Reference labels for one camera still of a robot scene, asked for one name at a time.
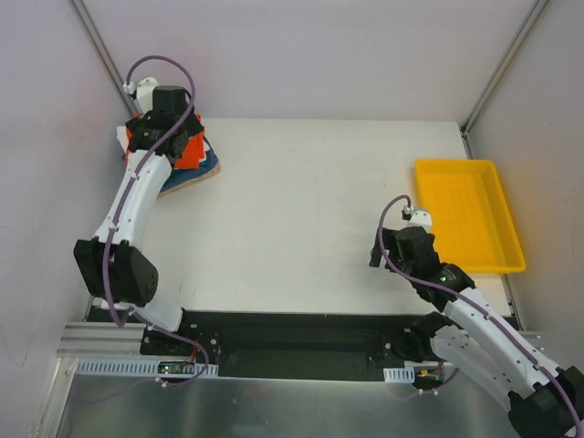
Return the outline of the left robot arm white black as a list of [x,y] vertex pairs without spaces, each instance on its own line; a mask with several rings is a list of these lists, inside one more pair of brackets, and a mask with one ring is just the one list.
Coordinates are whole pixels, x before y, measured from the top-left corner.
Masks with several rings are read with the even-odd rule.
[[120,136],[127,142],[125,173],[105,219],[89,240],[79,239],[73,255],[88,292],[105,302],[121,323],[122,304],[149,329],[162,332],[162,345],[174,355],[186,353],[193,333],[182,324],[183,310],[155,294],[159,273],[141,251],[145,226],[163,185],[188,147],[203,132],[193,111],[192,93],[146,79],[135,92],[141,113]]

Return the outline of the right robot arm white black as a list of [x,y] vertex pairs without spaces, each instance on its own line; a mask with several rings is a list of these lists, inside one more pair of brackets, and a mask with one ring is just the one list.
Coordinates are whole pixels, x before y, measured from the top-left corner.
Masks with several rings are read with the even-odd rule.
[[406,279],[434,312],[391,345],[410,361],[453,364],[503,408],[521,437],[583,434],[583,373],[563,368],[496,313],[459,266],[440,260],[420,226],[379,227],[370,265]]

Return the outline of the orange t shirt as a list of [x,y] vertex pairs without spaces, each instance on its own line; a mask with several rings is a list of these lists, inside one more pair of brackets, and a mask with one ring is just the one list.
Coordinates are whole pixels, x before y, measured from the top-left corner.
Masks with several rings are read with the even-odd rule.
[[196,128],[194,133],[190,133],[185,128],[179,128],[157,145],[168,130],[152,126],[119,126],[117,137],[125,152],[126,166],[139,169],[143,160],[165,158],[173,169],[199,168],[201,161],[206,158],[204,129]]

